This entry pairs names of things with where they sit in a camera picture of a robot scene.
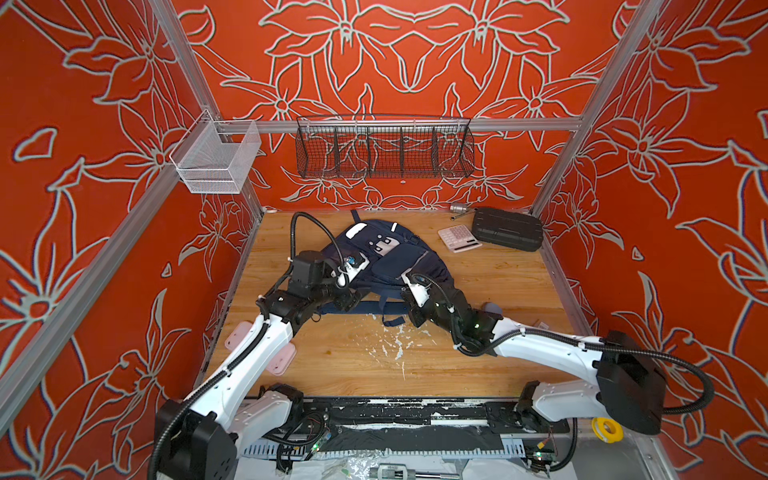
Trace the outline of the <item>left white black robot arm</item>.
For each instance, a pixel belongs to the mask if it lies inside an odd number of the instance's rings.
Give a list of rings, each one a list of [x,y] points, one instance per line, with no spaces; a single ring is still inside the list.
[[[159,411],[150,479],[232,479],[243,447],[284,425],[293,400],[272,392],[245,422],[236,416],[242,401],[274,357],[317,310],[334,304],[348,310],[358,303],[353,280],[371,263],[365,253],[345,253],[333,240],[333,255],[296,249],[289,235],[289,265],[256,305],[259,315],[245,339],[199,387]]]

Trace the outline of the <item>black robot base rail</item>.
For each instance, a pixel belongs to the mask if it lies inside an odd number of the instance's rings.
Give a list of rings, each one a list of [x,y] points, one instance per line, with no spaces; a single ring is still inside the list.
[[[319,413],[327,435],[315,447],[293,449],[296,461],[352,456],[439,456],[445,459],[523,459],[564,454],[571,423],[522,427],[513,399],[307,397],[299,411]]]

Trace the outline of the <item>pink case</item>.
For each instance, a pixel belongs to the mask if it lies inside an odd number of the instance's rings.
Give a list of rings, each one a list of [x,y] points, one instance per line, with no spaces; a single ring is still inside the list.
[[[225,341],[230,355],[222,368],[227,374],[251,372],[258,377],[267,371],[281,376],[296,356],[296,347],[291,343],[293,336],[293,327],[282,320],[269,321],[258,316],[248,329],[241,322]]]

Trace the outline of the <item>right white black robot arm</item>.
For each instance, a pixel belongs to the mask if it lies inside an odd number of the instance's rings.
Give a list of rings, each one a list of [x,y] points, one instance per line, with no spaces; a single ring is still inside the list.
[[[578,336],[527,326],[471,307],[462,291],[424,273],[408,272],[402,279],[411,319],[430,321],[449,332],[454,349],[461,354],[515,358],[571,375],[568,382],[531,381],[525,386],[516,411],[529,430],[567,418],[605,417],[637,433],[657,435],[664,417],[701,411],[714,398],[713,382],[701,368],[643,349],[622,332]],[[679,406],[664,404],[664,364],[700,381],[696,399]]]

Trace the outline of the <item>navy blue student backpack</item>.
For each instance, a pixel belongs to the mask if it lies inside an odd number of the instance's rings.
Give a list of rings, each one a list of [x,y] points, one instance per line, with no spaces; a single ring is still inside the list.
[[[365,299],[352,309],[354,313],[378,312],[393,315],[387,326],[398,326],[408,318],[408,306],[402,298],[404,273],[421,273],[438,282],[448,282],[455,288],[448,266],[424,240],[403,225],[387,220],[363,220],[353,216],[353,224],[323,248],[322,253],[331,260],[340,256],[368,265],[354,277],[351,287],[360,291]],[[374,294],[377,301],[366,297]]]

